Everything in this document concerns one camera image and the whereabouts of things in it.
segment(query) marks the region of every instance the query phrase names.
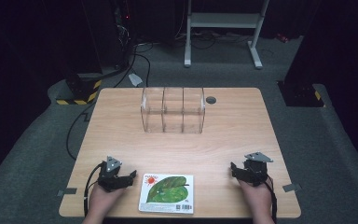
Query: transparent container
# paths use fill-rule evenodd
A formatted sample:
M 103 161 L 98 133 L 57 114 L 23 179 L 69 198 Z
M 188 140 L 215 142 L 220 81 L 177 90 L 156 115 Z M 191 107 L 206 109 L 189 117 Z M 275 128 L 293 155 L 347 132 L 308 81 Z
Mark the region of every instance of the transparent container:
M 202 133 L 203 88 L 144 88 L 141 113 L 147 133 Z

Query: picture book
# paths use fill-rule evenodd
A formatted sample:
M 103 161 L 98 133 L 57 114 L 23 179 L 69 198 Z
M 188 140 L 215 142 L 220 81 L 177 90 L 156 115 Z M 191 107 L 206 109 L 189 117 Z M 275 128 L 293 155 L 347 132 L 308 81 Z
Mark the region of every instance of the picture book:
M 139 211 L 194 214 L 193 175 L 145 174 Z

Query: dark background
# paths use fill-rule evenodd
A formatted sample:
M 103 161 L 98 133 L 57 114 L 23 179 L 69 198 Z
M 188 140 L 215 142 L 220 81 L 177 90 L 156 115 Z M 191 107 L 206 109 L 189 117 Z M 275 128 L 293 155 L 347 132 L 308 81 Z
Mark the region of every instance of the dark background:
M 238 4 L 245 2 L 232 1 Z M 169 18 L 159 26 L 153 24 L 155 29 L 161 31 L 161 39 L 172 38 L 172 34 L 177 32 L 177 18 L 182 17 L 182 2 L 139 2 L 138 7 L 131 5 L 138 10 L 138 17 L 135 14 L 133 19 L 144 22 L 132 24 L 139 35 L 156 38 L 151 34 L 158 33 L 154 31 L 148 34 L 148 21 L 143 20 L 161 21 L 152 16 L 155 15 Z M 257 1 L 249 2 L 249 10 L 257 10 Z M 22 132 L 50 104 L 48 88 L 66 75 L 62 73 L 64 69 L 54 57 L 57 52 L 51 51 L 47 38 L 50 23 L 44 13 L 49 3 L 53 1 L 0 1 L 0 163 Z M 204 12 L 217 8 L 238 12 L 236 8 L 239 8 L 229 7 L 233 3 L 217 0 L 208 0 L 205 4 L 203 1 L 193 3 L 194 10 Z M 334 0 L 319 4 L 320 1 L 270 0 L 261 36 L 273 38 L 276 34 L 282 34 L 288 38 L 298 38 L 305 35 L 286 80 L 324 84 L 346 132 L 358 150 L 358 1 Z M 86 41 L 90 34 L 66 34 L 65 37 L 70 42 L 79 42 Z M 95 48 L 94 44 L 87 40 L 81 48 Z M 69 68 L 76 73 L 76 67 L 71 64 Z

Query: green leaf picture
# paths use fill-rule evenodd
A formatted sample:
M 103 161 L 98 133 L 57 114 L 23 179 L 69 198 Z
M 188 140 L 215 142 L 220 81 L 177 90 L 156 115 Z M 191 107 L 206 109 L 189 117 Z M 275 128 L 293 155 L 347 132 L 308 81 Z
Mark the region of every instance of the green leaf picture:
M 155 184 L 147 195 L 147 203 L 178 203 L 187 198 L 184 176 L 170 176 Z

